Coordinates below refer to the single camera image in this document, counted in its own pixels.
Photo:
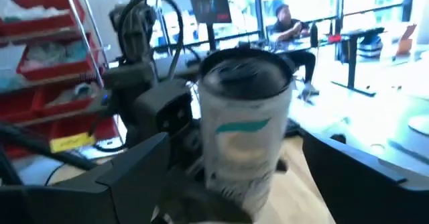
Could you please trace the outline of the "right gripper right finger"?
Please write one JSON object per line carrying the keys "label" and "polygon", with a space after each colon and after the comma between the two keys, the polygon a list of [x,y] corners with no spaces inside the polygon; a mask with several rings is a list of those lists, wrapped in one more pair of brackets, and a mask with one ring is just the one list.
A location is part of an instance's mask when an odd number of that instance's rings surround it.
{"label": "right gripper right finger", "polygon": [[336,223],[428,224],[427,176],[317,134],[302,150]]}

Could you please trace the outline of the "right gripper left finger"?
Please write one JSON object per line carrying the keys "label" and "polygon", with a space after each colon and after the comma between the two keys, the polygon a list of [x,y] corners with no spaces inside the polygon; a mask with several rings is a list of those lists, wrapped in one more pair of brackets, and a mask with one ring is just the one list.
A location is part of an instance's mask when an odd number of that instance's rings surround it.
{"label": "right gripper left finger", "polygon": [[1,224],[149,223],[163,189],[169,136],[158,133],[53,186],[1,188]]}

